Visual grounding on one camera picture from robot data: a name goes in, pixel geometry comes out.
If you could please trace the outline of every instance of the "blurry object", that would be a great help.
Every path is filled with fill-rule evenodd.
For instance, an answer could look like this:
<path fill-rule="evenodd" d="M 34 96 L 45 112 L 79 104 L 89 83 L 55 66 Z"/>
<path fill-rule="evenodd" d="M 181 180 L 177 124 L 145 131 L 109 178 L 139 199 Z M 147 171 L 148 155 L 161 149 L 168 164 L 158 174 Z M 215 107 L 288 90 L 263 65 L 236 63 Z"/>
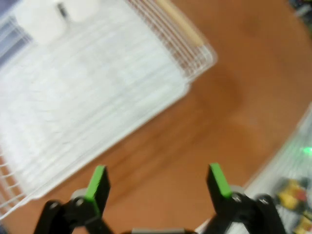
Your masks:
<path fill-rule="evenodd" d="M 307 208 L 308 198 L 308 179 L 281 179 L 279 191 L 276 194 L 277 202 L 283 207 L 296 211 L 303 212 Z"/>
<path fill-rule="evenodd" d="M 100 9 L 101 0 L 64 0 L 63 6 L 68 17 L 74 22 L 82 22 L 94 16 Z"/>
<path fill-rule="evenodd" d="M 312 213 L 305 211 L 293 230 L 294 234 L 310 234 L 312 233 Z"/>
<path fill-rule="evenodd" d="M 300 17 L 312 34 L 312 1 L 289 0 L 291 6 L 296 10 L 296 16 Z"/>
<path fill-rule="evenodd" d="M 0 18 L 19 0 L 1 0 L 0 1 Z"/>
<path fill-rule="evenodd" d="M 57 6 L 47 0 L 23 0 L 14 12 L 17 23 L 42 45 L 59 39 L 67 29 Z"/>
<path fill-rule="evenodd" d="M 0 234 L 9 234 L 7 229 L 2 224 L 0 224 Z"/>
<path fill-rule="evenodd" d="M 0 54 L 1 218 L 181 99 L 216 62 L 154 0 L 105 0 L 45 46 L 16 24 L 20 7 L 0 21 L 24 42 Z"/>

